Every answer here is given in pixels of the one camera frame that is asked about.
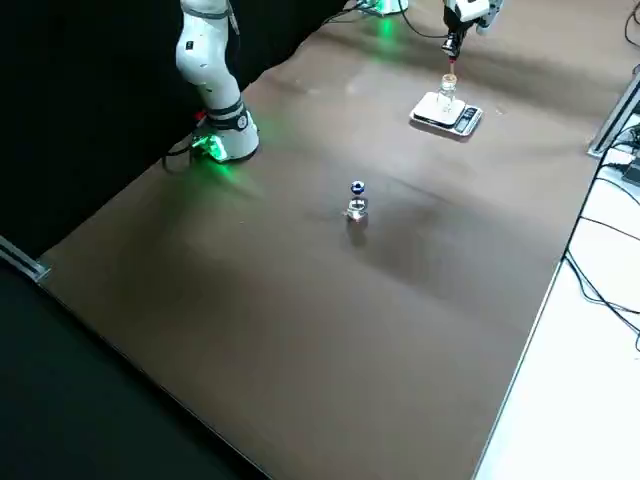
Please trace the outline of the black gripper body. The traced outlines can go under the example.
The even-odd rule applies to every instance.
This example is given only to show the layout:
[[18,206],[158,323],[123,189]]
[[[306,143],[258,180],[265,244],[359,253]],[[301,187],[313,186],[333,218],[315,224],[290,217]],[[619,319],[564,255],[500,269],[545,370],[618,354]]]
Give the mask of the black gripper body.
[[456,10],[444,8],[443,21],[448,29],[447,38],[462,41],[467,31],[474,25],[473,20],[462,21]]

